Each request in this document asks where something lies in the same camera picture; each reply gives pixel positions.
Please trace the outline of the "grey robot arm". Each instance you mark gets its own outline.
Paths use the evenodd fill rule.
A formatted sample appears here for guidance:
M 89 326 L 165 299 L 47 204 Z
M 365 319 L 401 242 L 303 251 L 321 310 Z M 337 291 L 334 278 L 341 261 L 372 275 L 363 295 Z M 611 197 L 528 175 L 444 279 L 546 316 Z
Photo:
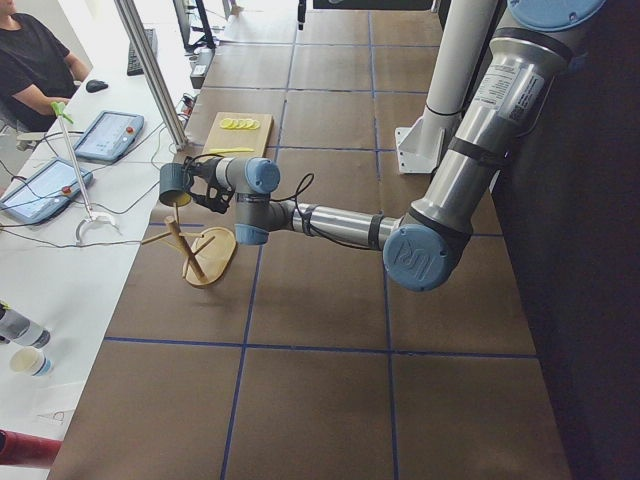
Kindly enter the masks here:
M 280 172 L 266 158 L 191 157 L 163 167 L 160 184 L 214 212 L 234 206 L 242 244 L 262 245 L 278 230 L 322 237 L 380 251 L 387 274 L 406 289 L 434 289 L 459 263 L 510 143 L 531 129 L 602 8 L 600 1 L 451 3 L 424 111 L 396 132 L 408 171 L 432 177 L 400 218 L 275 200 Z

